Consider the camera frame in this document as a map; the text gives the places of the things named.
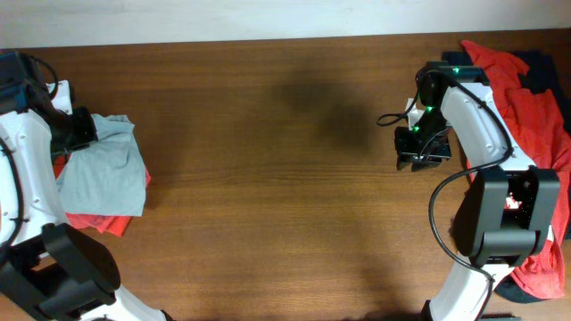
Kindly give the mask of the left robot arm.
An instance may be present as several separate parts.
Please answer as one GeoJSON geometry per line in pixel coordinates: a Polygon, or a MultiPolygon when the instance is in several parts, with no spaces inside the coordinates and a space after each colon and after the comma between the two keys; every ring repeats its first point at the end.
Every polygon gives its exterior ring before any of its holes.
{"type": "Polygon", "coordinates": [[[53,162],[96,141],[84,107],[48,63],[1,55],[1,293],[36,320],[168,320],[121,283],[108,249],[70,225],[53,162]]]}

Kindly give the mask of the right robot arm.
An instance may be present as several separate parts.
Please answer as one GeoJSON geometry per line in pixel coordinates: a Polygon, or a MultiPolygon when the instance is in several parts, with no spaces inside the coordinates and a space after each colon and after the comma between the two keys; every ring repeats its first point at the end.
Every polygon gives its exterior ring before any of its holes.
{"type": "Polygon", "coordinates": [[[433,231],[439,193],[458,178],[473,178],[452,220],[455,248],[444,249],[454,261],[451,272],[420,317],[482,320],[497,284],[547,242],[560,181],[555,170],[537,167],[519,147],[482,69],[428,62],[416,84],[417,92],[399,116],[407,124],[394,131],[397,168],[420,171],[448,160],[450,132],[468,160],[467,169],[445,178],[431,194],[433,231]]]}

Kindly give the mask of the light grey t-shirt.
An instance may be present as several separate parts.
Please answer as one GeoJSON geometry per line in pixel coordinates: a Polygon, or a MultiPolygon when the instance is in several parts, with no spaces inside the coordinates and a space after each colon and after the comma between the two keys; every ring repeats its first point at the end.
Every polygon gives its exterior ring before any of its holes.
{"type": "Polygon", "coordinates": [[[92,116],[97,140],[75,151],[56,179],[68,214],[140,217],[146,200],[146,166],[125,115],[92,116]]]}

